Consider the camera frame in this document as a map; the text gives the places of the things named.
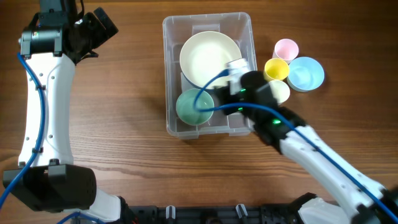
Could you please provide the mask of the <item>cream large bowl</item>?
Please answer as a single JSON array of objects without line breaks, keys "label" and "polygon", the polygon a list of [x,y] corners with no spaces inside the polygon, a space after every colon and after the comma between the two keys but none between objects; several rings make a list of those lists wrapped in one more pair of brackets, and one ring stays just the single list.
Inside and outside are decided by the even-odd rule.
[{"label": "cream large bowl", "polygon": [[226,64],[241,59],[238,45],[227,35],[204,31],[190,37],[180,52],[180,68],[185,78],[202,88],[226,69]]}]

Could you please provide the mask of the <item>green small bowl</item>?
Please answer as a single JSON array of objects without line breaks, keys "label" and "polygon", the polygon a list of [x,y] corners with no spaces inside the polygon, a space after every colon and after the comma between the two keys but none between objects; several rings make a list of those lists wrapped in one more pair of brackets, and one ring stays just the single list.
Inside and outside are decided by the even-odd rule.
[{"label": "green small bowl", "polygon": [[[213,115],[212,111],[199,112],[194,109],[194,99],[199,93],[199,89],[190,89],[183,92],[177,99],[176,111],[178,117],[186,124],[197,126],[207,122]],[[199,109],[208,109],[214,107],[214,101],[207,92],[203,92],[197,100]]]}]

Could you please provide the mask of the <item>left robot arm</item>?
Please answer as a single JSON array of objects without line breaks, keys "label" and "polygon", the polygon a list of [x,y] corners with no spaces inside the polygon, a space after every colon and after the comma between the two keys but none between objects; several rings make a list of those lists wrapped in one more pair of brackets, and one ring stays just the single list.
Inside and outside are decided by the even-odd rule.
[{"label": "left robot arm", "polygon": [[28,86],[25,136],[18,167],[3,174],[1,200],[13,195],[35,212],[121,221],[121,199],[100,190],[91,169],[75,165],[69,136],[75,68],[117,32],[102,8],[86,12],[83,2],[40,2],[19,39]]}]

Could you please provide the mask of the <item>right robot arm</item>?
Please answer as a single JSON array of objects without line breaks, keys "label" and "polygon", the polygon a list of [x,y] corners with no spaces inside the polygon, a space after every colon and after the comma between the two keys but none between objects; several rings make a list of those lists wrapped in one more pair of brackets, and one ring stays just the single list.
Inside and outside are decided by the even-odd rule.
[{"label": "right robot arm", "polygon": [[397,223],[397,189],[387,190],[345,161],[299,115],[279,106],[261,72],[238,71],[214,89],[225,114],[240,112],[258,138],[303,167],[335,199],[306,194],[290,206],[300,223]]}]

